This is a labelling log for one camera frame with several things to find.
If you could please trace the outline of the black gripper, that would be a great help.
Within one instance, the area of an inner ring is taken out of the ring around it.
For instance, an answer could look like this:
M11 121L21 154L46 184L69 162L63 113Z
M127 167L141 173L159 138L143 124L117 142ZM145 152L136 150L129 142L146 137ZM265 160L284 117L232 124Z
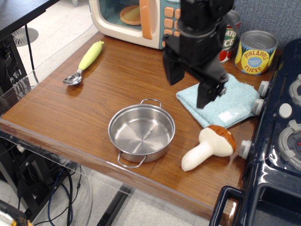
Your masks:
M203 109L226 91L229 77L219 61L226 26L218 23L210 32L201 33L180 23L180 36L163 35L163 64L169 84L181 81L186 71L202 82L197 108Z

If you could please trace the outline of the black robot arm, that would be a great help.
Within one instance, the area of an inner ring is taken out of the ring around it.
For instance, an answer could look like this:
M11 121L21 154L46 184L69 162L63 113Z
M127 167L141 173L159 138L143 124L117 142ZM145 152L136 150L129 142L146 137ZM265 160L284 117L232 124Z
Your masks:
M225 92L229 77L220 63L232 0L182 0L180 36L163 35L163 62L167 80L178 83L189 73L199 80L197 108L204 108Z

